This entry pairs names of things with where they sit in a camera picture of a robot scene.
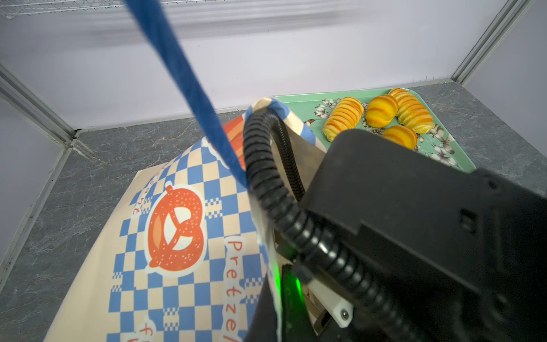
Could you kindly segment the blue checkered paper bag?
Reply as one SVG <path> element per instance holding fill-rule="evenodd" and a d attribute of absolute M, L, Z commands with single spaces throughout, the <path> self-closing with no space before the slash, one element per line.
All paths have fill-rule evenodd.
<path fill-rule="evenodd" d="M 85 259 L 47 341 L 244 341 L 266 276 L 278 341 L 315 341 L 301 284 L 276 258 L 274 232 L 250 198 L 243 128 L 273 113 L 267 146 L 307 168 L 326 151 L 275 98 L 221 124 L 157 1 L 130 12 L 205 135 L 168 163 L 139 172 Z"/>

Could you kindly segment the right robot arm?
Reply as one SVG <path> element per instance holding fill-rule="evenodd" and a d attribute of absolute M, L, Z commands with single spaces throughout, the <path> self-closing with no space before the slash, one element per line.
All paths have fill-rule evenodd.
<path fill-rule="evenodd" d="M 249 189 L 323 280 L 393 341 L 545 341 L 546 198 L 458 171 L 362 130 L 333 142 L 310 186 L 271 110 L 243 132 Z"/>

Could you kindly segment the orange round fake bread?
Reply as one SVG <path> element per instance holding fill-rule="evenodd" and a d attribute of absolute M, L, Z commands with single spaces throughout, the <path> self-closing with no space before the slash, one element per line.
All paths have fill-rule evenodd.
<path fill-rule="evenodd" d="M 393 121 L 398 108 L 398 102 L 392 95 L 373 98 L 367 106 L 366 123 L 372 128 L 384 128 Z"/>

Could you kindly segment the ridged yellow fake bread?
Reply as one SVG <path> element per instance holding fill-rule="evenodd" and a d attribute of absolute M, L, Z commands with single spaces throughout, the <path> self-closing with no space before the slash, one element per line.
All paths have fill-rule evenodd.
<path fill-rule="evenodd" d="M 430 132 L 435 127 L 430 111 L 410 91 L 394 88 L 389 95 L 397 101 L 396 117 L 400 125 L 420 135 Z"/>

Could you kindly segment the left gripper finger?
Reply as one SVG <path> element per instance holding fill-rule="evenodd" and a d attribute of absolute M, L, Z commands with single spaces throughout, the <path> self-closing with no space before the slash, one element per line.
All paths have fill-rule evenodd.
<path fill-rule="evenodd" d="M 277 342 L 278 318 L 273 301 L 273 294 L 266 276 L 259 295 L 259 301 L 247 331 L 244 342 Z"/>

